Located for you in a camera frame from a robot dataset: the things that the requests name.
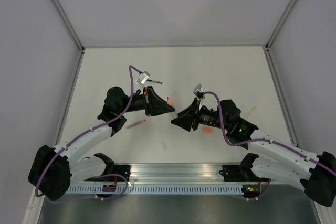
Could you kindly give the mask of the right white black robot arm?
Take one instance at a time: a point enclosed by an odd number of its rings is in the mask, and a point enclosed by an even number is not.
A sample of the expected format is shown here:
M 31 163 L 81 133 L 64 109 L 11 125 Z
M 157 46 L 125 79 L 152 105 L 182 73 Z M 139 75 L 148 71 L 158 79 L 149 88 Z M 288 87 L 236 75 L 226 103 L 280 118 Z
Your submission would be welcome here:
M 311 200 L 331 207 L 335 200 L 335 156 L 308 152 L 270 137 L 240 116 L 232 100 L 221 100 L 216 110 L 200 105 L 199 99 L 178 113 L 171 124 L 186 131 L 205 125 L 221 129 L 228 145 L 248 151 L 239 165 L 244 180 L 271 179 L 302 190 Z

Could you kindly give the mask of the yellow pen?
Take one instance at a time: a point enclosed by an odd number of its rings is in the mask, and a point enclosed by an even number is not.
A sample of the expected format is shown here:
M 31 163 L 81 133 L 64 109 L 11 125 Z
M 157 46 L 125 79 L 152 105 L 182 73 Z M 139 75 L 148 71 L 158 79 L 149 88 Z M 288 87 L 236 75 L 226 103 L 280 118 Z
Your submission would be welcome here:
M 255 109 L 257 108 L 257 106 L 256 105 L 254 105 L 249 111 L 247 111 L 245 114 L 244 114 L 244 116 L 243 116 L 243 118 L 248 118 L 254 111 L 255 111 Z

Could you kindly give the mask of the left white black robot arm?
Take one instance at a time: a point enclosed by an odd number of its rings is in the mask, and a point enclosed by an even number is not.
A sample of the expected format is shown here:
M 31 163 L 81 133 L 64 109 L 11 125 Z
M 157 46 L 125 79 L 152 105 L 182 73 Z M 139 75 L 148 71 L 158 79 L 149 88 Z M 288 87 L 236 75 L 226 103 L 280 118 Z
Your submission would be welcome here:
M 127 121 L 124 113 L 136 111 L 144 111 L 146 116 L 158 116 L 173 113 L 175 109 L 159 97 L 152 86 L 131 95 L 126 95 L 121 87 L 110 88 L 101 113 L 86 131 L 69 142 L 38 149 L 28 175 L 28 181 L 35 186 L 36 197 L 46 196 L 56 201 L 72 184 L 114 178 L 111 158 L 102 153 L 89 158 L 83 156 L 123 128 Z

